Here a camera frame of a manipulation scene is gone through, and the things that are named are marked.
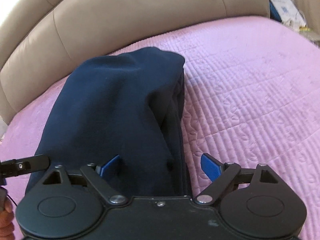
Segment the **person's left hand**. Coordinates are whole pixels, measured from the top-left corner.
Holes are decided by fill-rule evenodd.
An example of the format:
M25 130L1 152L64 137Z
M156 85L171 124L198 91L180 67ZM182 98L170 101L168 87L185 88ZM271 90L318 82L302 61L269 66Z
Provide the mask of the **person's left hand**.
M4 205L4 210L0 216L0 238L1 240L15 240L13 225L14 212L12 202L7 198Z

